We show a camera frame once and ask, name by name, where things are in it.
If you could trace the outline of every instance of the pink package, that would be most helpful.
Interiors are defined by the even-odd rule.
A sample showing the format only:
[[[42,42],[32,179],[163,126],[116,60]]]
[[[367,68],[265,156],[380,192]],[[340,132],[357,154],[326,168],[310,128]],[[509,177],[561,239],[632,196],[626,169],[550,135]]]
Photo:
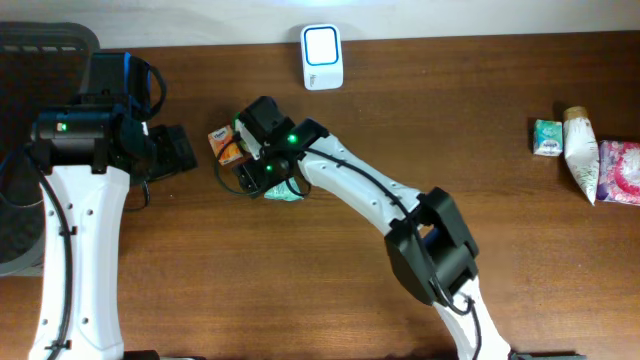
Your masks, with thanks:
[[[640,205],[640,144],[600,144],[598,200]]]

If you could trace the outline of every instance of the green object in gripper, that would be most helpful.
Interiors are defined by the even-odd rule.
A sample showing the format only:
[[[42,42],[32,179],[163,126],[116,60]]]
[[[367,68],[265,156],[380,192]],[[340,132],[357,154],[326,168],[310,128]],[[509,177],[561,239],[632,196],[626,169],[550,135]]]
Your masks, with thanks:
[[[289,183],[293,190],[300,192],[300,188],[298,188],[298,184],[294,178],[289,179]],[[287,183],[285,181],[280,184],[272,187],[264,194],[265,199],[269,200],[284,200],[284,201],[298,201],[304,199],[302,196],[298,196],[289,190],[287,187]]]

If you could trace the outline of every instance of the wood grain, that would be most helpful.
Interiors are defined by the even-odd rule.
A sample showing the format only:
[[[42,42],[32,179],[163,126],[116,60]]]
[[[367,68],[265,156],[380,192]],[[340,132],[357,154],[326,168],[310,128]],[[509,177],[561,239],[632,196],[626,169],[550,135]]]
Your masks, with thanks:
[[[531,154],[536,118],[583,105],[599,139],[640,137],[640,33],[343,44],[344,87],[308,92],[296,44],[136,49],[168,84],[156,124],[185,125],[200,167],[153,184],[122,219],[128,350],[212,359],[455,353],[437,313],[395,280],[382,236],[315,189],[298,203],[216,184],[206,135],[260,95],[315,118],[424,191],[449,191],[480,247],[482,291],[521,351],[640,354],[640,209],[592,207],[561,158]],[[130,204],[141,200],[132,189]],[[0,279],[3,359],[26,356],[41,279]]]

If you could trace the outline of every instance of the wall outlet device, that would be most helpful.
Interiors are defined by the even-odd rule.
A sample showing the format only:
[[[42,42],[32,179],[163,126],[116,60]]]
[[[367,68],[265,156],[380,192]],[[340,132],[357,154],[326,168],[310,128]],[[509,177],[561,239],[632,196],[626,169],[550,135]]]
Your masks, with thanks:
[[[330,24],[309,25],[300,32],[304,86],[308,90],[337,89],[342,86],[342,45],[340,31]]]

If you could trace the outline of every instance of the gray plastic basket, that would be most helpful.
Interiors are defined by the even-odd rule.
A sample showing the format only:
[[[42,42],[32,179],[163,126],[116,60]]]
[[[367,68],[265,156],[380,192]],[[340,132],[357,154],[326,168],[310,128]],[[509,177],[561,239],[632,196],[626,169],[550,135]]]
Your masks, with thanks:
[[[72,23],[0,23],[0,161],[29,140],[44,106],[65,104],[86,87],[88,59],[100,44]],[[41,200],[37,178],[17,153],[0,191],[12,202]],[[16,208],[0,200],[0,277],[42,275],[44,213],[40,204]]]

